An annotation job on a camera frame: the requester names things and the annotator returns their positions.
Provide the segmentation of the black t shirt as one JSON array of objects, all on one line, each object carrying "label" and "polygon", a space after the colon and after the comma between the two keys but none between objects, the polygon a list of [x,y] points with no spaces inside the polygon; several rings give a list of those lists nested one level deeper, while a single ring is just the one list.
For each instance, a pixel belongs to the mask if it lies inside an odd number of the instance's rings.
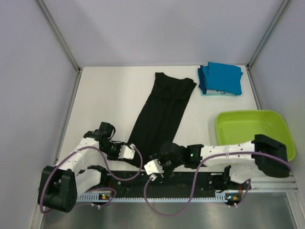
[{"label": "black t shirt", "polygon": [[142,155],[142,159],[137,154],[134,156],[133,166],[145,165],[164,142],[173,141],[195,87],[190,78],[176,79],[155,73],[152,91],[128,139]]}]

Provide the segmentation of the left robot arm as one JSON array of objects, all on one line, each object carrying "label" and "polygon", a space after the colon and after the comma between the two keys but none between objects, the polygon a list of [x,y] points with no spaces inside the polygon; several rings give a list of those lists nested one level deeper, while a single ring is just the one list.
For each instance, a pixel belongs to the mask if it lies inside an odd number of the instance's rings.
[{"label": "left robot arm", "polygon": [[119,155],[122,143],[112,141],[115,131],[113,125],[101,122],[98,129],[84,134],[66,158],[43,169],[38,195],[41,213],[70,212],[82,194],[109,187],[110,173],[102,162]]}]

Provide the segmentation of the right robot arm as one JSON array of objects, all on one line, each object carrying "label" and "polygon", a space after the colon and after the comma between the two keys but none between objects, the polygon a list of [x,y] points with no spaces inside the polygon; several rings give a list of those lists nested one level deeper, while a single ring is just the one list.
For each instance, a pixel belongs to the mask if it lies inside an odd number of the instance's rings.
[{"label": "right robot arm", "polygon": [[201,167],[223,166],[222,182],[229,189],[257,177],[286,178],[291,171],[286,145],[262,134],[236,145],[184,147],[165,142],[158,153],[149,157],[144,170],[152,179],[157,175],[169,179],[179,166],[196,171]]}]

